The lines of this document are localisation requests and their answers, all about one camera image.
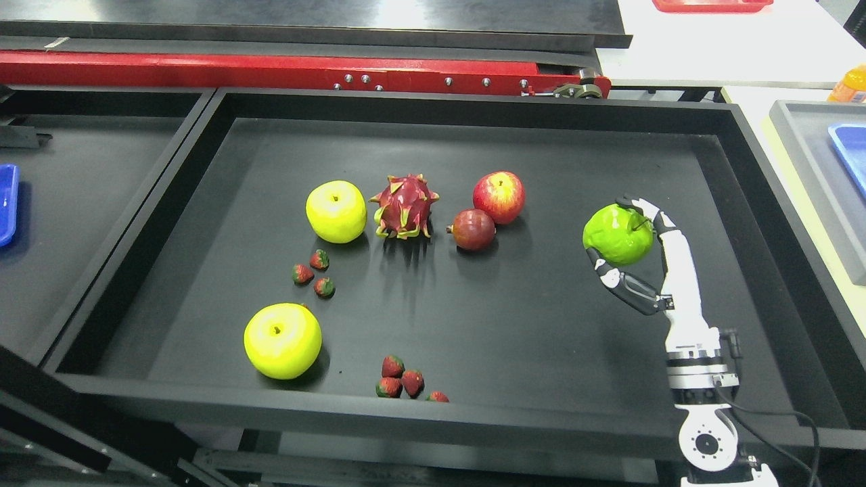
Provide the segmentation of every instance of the white table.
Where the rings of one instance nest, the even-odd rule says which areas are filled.
[[[776,0],[751,14],[669,14],[619,0],[628,49],[597,49],[617,87],[830,89],[866,49],[814,0]]]
[[[809,232],[809,236],[830,271],[842,298],[848,304],[860,330],[866,335],[866,286],[855,285],[848,278],[827,230],[821,224],[821,219],[806,194],[803,183],[769,118],[770,108],[777,100],[824,101],[830,90],[724,87],[721,93],[726,101],[738,104],[746,116],[749,126],[754,131],[758,142],[779,176],[782,186],[785,187],[788,198],[792,201],[800,220]]]

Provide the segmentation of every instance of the red tray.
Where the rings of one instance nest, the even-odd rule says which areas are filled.
[[[662,12],[747,13],[757,12],[772,0],[652,0]]]

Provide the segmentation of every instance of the dragon fruit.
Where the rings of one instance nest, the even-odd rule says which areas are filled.
[[[388,176],[388,187],[370,198],[370,201],[379,203],[379,209],[373,215],[373,220],[378,221],[376,235],[408,240],[423,233],[430,238],[427,217],[430,205],[438,199],[439,195],[427,187],[423,174],[410,174],[405,178]]]

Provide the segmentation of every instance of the black tray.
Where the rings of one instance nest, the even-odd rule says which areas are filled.
[[[668,323],[609,295],[580,243],[586,219],[628,192],[683,228],[706,318],[740,331],[740,401],[797,407],[826,445],[857,448],[864,338],[847,337],[856,324],[743,127],[737,107],[706,104],[220,90],[47,368],[150,419],[677,458]],[[444,226],[500,168],[523,178],[526,209],[491,250],[457,251]],[[430,241],[382,241],[369,224],[332,245],[309,230],[316,185],[348,179],[371,196],[407,172],[442,195]],[[317,247],[330,301],[291,282]],[[658,248],[634,271],[660,283]],[[264,378],[243,351],[247,321],[274,302],[306,302],[322,324],[297,380]],[[451,404],[376,398],[386,354]],[[764,428],[811,444],[793,420]]]
[[[42,360],[212,93],[30,87],[0,103],[0,117],[52,136],[0,147],[21,170],[0,345]]]

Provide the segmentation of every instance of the pomegranate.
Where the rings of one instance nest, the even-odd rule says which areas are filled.
[[[481,250],[493,242],[496,224],[484,211],[470,208],[457,213],[454,223],[445,231],[454,236],[457,246],[465,250]]]

